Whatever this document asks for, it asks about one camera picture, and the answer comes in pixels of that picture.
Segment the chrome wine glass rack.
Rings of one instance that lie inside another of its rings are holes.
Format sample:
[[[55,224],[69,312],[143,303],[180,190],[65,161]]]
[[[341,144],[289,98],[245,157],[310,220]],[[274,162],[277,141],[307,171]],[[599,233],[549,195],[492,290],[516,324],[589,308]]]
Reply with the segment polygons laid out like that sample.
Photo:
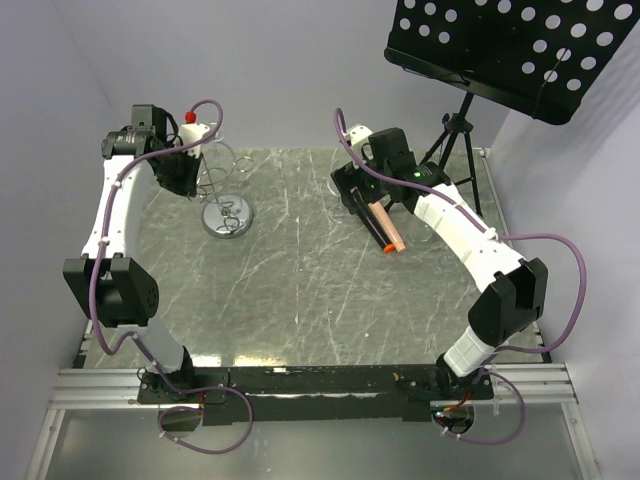
[[[208,161],[203,153],[196,178],[196,198],[202,204],[204,230],[217,239],[235,239],[252,226],[254,210],[240,193],[227,192],[226,189],[234,174],[253,170],[254,160],[250,156],[239,156],[222,136],[213,141],[209,153],[215,157],[220,154],[219,149],[229,156],[230,164],[222,166],[217,161]]]

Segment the clear wine glass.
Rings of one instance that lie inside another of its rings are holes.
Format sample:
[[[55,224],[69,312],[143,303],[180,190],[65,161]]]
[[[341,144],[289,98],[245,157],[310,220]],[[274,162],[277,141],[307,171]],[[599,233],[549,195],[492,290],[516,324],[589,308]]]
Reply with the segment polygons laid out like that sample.
[[[413,217],[408,220],[405,233],[411,246],[428,243],[432,240],[433,237],[432,229],[428,225]]]
[[[453,254],[440,255],[437,259],[439,268],[454,268],[456,263],[457,259]]]
[[[328,218],[337,224],[341,224],[345,219],[349,218],[349,212],[342,204],[340,193],[330,178],[327,179],[326,186],[332,196],[327,210]]]

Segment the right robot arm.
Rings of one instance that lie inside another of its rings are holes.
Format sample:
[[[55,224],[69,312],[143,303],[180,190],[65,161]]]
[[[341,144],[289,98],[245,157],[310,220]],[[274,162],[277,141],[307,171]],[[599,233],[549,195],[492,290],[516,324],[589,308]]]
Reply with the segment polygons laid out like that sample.
[[[471,386],[471,375],[542,314],[548,269],[500,240],[432,161],[417,163],[403,130],[372,132],[363,125],[336,128],[351,160],[332,172],[343,204],[354,211],[388,196],[425,223],[452,250],[480,295],[468,325],[436,362],[436,385],[448,398]]]

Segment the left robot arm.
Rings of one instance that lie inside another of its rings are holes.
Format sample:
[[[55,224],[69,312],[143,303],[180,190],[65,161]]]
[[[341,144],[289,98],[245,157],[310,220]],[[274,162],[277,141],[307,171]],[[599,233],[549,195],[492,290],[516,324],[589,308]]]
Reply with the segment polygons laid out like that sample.
[[[152,104],[132,108],[129,125],[101,143],[104,179],[91,234],[77,258],[65,260],[63,277],[108,356],[126,340],[147,361],[140,378],[144,393],[184,402],[197,390],[186,347],[158,315],[159,287],[137,260],[144,203],[153,183],[192,198],[202,160],[200,140],[210,127],[189,110],[177,124]]]

